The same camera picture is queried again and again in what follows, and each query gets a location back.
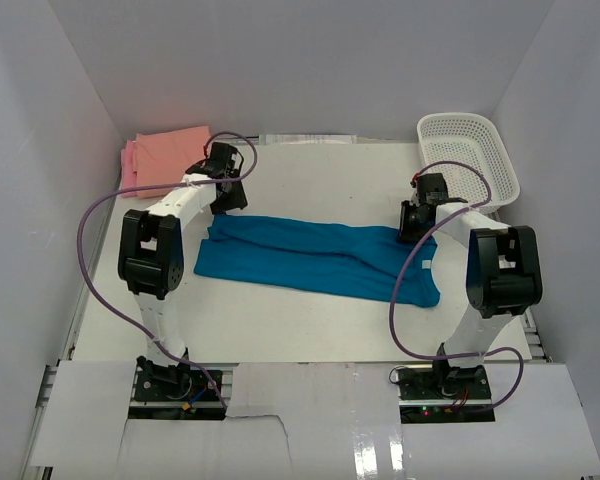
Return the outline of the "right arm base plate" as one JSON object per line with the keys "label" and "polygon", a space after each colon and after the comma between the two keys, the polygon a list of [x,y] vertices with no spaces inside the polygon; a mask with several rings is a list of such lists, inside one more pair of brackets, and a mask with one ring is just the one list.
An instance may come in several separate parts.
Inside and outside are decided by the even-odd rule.
{"label": "right arm base plate", "polygon": [[402,425],[492,423],[492,393],[483,366],[446,374],[433,367],[394,367]]}

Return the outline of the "folded pink t shirt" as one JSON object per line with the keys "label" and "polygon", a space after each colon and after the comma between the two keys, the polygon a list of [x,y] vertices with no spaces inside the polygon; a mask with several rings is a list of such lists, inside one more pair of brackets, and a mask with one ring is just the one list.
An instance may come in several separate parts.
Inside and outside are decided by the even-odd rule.
{"label": "folded pink t shirt", "polygon": [[136,144],[134,141],[127,141],[126,145],[121,150],[121,189],[127,189],[137,185],[137,171],[134,163],[135,147]]}

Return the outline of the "white paper sheet at back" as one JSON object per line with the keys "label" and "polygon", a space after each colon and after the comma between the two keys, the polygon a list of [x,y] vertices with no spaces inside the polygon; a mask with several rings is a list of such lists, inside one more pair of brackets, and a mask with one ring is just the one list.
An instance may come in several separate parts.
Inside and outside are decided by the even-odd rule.
{"label": "white paper sheet at back", "polygon": [[356,135],[341,134],[262,134],[260,145],[351,145],[357,143]]}

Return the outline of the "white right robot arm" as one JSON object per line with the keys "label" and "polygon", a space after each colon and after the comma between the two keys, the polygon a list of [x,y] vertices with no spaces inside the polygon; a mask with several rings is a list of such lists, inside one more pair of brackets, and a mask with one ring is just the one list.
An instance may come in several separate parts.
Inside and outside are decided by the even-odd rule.
{"label": "white right robot arm", "polygon": [[543,285],[536,234],[528,226],[497,222],[461,198],[449,195],[440,173],[418,173],[415,194],[401,204],[398,240],[413,249],[403,276],[424,244],[437,231],[467,249],[465,289],[468,307],[451,337],[431,356],[431,384],[452,399],[479,381],[484,358],[513,318],[540,302]]}

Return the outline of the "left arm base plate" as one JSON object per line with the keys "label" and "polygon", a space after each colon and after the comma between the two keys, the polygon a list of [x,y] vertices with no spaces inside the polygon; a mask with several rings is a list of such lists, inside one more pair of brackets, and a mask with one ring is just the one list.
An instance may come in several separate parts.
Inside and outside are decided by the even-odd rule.
{"label": "left arm base plate", "polygon": [[128,417],[134,420],[222,421],[222,406],[212,383],[187,365],[136,369]]}

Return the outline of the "white perforated plastic basket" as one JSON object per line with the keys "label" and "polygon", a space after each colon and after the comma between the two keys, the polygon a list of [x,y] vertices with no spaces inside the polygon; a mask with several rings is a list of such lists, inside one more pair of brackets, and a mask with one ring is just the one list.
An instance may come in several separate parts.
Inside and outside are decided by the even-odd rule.
{"label": "white perforated plastic basket", "polygon": [[492,214],[512,204],[520,185],[508,152],[494,124],[473,113],[435,113],[416,126],[421,165],[444,175],[452,197],[477,203]]}

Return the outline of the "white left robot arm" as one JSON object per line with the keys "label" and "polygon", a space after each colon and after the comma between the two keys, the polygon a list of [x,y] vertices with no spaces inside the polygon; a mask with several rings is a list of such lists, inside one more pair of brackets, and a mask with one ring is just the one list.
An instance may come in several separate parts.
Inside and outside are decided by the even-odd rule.
{"label": "white left robot arm", "polygon": [[171,399],[185,396],[192,378],[178,366],[188,359],[188,349],[172,296],[184,276],[183,232],[206,208],[222,215],[248,205],[239,180],[243,161],[236,147],[214,142],[206,157],[186,170],[182,187],[123,216],[118,274],[139,306],[142,326],[151,333],[147,359],[164,366],[157,387]]}

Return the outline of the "blue t shirt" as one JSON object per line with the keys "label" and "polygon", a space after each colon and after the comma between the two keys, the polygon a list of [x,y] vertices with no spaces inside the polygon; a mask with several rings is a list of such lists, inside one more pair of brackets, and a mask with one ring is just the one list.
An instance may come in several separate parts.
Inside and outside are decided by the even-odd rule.
{"label": "blue t shirt", "polygon": [[219,215],[201,241],[199,276],[388,302],[413,250],[387,226]]}

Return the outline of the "folded salmon t shirt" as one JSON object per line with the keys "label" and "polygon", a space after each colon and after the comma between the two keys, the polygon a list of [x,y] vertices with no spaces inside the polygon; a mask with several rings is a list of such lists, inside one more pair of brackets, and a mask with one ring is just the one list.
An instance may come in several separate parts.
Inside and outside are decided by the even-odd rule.
{"label": "folded salmon t shirt", "polygon": [[179,183],[186,170],[204,158],[204,146],[210,136],[208,126],[137,134],[129,143],[134,185]]}

